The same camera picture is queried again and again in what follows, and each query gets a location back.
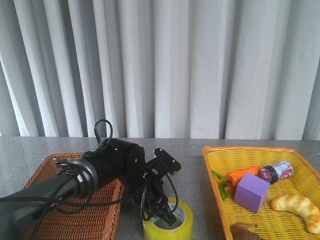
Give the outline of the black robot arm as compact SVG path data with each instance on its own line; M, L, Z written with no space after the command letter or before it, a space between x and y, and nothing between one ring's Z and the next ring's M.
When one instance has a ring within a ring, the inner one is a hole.
M154 155L146 161L143 147L111 138L72 162L58 160L61 171L55 177L0 200L1 236L17 238L45 215L69 205L71 198L91 198L114 180L129 188L129 196L145 219L156 216L174 225L177 219L162 179L179 171L181 164L162 148L155 149Z

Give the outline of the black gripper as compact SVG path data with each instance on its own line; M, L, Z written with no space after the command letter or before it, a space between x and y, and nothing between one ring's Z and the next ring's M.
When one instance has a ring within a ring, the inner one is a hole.
M177 199L167 198L163 191L163 180L158 176L145 172L138 182L137 193L132 197L133 202L142 207L149 208L150 213L172 226L177 218Z

